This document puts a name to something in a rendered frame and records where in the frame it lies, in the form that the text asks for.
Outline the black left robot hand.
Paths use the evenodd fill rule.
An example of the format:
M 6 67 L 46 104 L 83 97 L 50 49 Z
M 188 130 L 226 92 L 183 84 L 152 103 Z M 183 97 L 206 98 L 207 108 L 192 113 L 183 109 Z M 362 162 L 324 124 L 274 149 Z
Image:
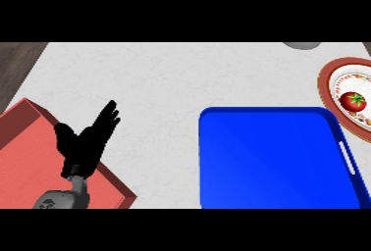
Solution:
M 76 134 L 68 124 L 55 125 L 56 149 L 65 158 L 61 172 L 64 178 L 87 178 L 95 173 L 118 123 L 117 103 L 111 100 L 93 124 L 80 134 Z

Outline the red tray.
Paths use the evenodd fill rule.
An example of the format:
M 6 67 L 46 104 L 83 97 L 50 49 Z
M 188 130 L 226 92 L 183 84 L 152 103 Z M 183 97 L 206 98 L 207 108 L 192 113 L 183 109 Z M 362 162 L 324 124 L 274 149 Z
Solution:
M 0 114 L 0 209 L 30 209 L 47 190 L 70 190 L 61 177 L 58 119 L 28 98 Z M 104 163 L 87 179 L 89 209 L 129 209 L 136 195 Z

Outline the blue tray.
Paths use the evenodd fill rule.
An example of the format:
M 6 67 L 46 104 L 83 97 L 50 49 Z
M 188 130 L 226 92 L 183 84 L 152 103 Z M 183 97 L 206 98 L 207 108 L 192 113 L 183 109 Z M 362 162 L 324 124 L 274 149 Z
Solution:
M 371 209 L 337 119 L 321 107 L 213 107 L 198 118 L 204 209 Z

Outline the red rimmed patterned plate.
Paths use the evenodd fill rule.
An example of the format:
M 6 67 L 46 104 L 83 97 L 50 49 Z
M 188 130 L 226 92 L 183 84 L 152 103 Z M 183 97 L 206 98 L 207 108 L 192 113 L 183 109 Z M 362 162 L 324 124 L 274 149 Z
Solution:
M 330 61 L 319 72 L 318 89 L 339 123 L 371 143 L 371 60 L 346 57 Z M 346 92 L 364 96 L 367 107 L 361 112 L 349 112 L 342 108 L 339 98 Z

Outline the red tomato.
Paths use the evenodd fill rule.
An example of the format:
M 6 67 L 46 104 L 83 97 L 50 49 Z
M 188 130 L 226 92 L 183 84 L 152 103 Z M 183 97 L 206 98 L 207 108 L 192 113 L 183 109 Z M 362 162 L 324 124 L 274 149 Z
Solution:
M 364 96 L 356 92 L 346 92 L 339 98 L 342 108 L 349 112 L 361 112 L 367 107 Z

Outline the grey round object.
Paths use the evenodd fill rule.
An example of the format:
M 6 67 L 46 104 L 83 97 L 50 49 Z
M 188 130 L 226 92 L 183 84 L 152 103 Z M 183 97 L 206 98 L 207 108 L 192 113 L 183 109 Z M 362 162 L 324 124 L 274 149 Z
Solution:
M 321 42 L 282 42 L 290 48 L 297 50 L 312 50 L 319 45 Z

